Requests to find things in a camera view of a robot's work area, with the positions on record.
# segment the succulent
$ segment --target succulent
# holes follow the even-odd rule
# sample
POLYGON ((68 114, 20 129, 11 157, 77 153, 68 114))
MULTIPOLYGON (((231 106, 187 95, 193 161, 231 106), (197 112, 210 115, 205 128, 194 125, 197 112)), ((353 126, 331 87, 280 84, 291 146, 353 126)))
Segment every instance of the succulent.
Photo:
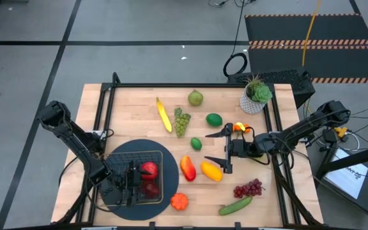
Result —
POLYGON ((255 102, 266 103, 272 98, 272 92, 270 91, 268 86, 256 87, 254 90, 254 96, 252 96, 252 100, 255 102))
POLYGON ((272 98, 272 92, 257 74, 248 80, 247 96, 254 102, 266 103, 272 98))

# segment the wooden tabletop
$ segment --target wooden tabletop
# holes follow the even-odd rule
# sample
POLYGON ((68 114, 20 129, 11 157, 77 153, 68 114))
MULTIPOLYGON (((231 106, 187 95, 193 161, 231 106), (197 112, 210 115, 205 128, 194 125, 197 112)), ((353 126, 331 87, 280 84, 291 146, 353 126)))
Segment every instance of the wooden tabletop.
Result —
MULTIPOLYGON (((240 108, 240 97, 243 88, 196 88, 204 95, 204 102, 199 107, 188 104, 187 95, 193 88, 117 88, 114 98, 110 128, 114 135, 107 141, 105 153, 111 153, 119 145, 134 139, 150 139, 165 146, 175 157, 177 163, 185 155, 190 156, 197 170, 197 178, 188 182, 180 171, 178 191, 189 198, 189 206, 185 211, 176 211, 168 206, 158 216, 144 221, 131 221, 119 218, 113 213, 96 211, 94 225, 97 226, 148 226, 154 221, 156 226, 198 226, 198 227, 230 227, 234 222, 241 222, 243 227, 280 227, 282 219, 275 186, 272 165, 260 165, 246 158, 232 158, 233 173, 224 174, 221 182, 208 179, 201 173, 200 163, 204 156, 225 158, 225 138, 206 138, 207 134, 218 132, 222 127, 212 128, 205 121, 211 113, 220 114, 225 123, 248 123, 257 134, 266 132, 266 123, 263 112, 250 115, 240 108), (156 108, 156 96, 164 104, 167 114, 174 117, 174 109, 181 107, 183 112, 192 117, 188 124, 185 137, 177 138, 173 130, 165 130, 156 108), (190 139, 197 137, 203 148, 195 152, 190 146, 190 139), (218 210, 224 205, 236 201, 233 197, 234 187, 242 185, 254 178, 262 181, 266 189, 262 196, 255 196, 252 203, 236 213, 219 216, 218 210)), ((287 128, 299 121, 290 85, 275 85, 282 126, 287 128)), ((84 130, 92 130, 96 108, 100 94, 100 84, 86 84, 80 100, 79 111, 75 119, 84 130)), ((269 104, 273 129, 275 119, 272 105, 269 104)), ((245 136, 252 141, 252 134, 245 136)), ((306 154, 303 144, 296 149, 306 154)), ((65 164, 75 155, 69 151, 65 164)), ((71 207, 81 191, 84 171, 80 161, 76 161, 63 175, 57 194, 52 221, 60 219, 71 207)), ((319 207, 318 196, 312 179, 311 167, 306 158, 295 155, 295 167, 292 170, 293 181, 297 196, 315 219, 323 222, 319 207)), ((293 222, 289 197, 285 193, 288 207, 289 222, 293 222)), ((84 220, 87 220, 88 208, 86 205, 84 220)))

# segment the orange pumpkin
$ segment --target orange pumpkin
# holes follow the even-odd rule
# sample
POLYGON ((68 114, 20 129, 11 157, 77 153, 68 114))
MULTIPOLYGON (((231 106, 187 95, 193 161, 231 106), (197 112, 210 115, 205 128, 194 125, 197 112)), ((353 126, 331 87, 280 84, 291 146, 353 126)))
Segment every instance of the orange pumpkin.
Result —
POLYGON ((182 193, 174 194, 171 198, 171 206, 176 210, 185 210, 188 206, 188 197, 182 193))

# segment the cucumber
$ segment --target cucumber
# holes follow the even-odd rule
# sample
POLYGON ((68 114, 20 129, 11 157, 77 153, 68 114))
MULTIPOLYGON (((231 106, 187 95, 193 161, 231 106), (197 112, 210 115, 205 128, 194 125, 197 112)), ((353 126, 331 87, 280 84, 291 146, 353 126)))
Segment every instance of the cucumber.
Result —
POLYGON ((198 138, 191 138, 191 146, 195 149, 195 150, 201 150, 201 147, 203 146, 203 144, 201 144, 201 141, 198 138))
POLYGON ((206 117, 206 120, 208 124, 210 124, 213 127, 219 127, 222 125, 222 118, 218 114, 209 114, 206 117))
POLYGON ((233 212, 236 212, 244 207, 246 207, 250 202, 252 201, 252 197, 248 196, 246 198, 243 198, 240 201, 236 201, 235 203, 232 203, 228 206, 225 206, 220 209, 219 214, 220 215, 228 215, 233 212))

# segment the black mat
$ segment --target black mat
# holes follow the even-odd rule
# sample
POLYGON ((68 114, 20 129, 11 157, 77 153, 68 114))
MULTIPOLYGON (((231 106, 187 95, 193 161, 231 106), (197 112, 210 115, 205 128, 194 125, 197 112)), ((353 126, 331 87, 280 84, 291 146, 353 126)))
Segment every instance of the black mat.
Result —
MULTIPOLYGON (((368 79, 368 49, 331 48, 307 50, 305 69, 313 78, 368 79)), ((302 52, 302 49, 285 48, 249 49, 251 72, 268 72, 273 69, 301 66, 302 52)))
MULTIPOLYGON (((119 208, 115 208, 113 213, 127 220, 148 220, 160 214, 170 205, 170 199, 176 193, 178 187, 178 166, 174 157, 164 146, 151 140, 139 139, 129 141, 117 147, 112 153, 137 151, 162 152, 163 200, 158 204, 138 204, 130 208, 120 206, 119 208)), ((105 204, 109 204, 106 202, 105 197, 103 198, 103 201, 105 204)))
MULTIPOLYGON (((312 16, 245 16, 248 38, 254 40, 305 40, 312 16)), ((319 15, 311 40, 366 39, 368 28, 360 15, 319 15)))

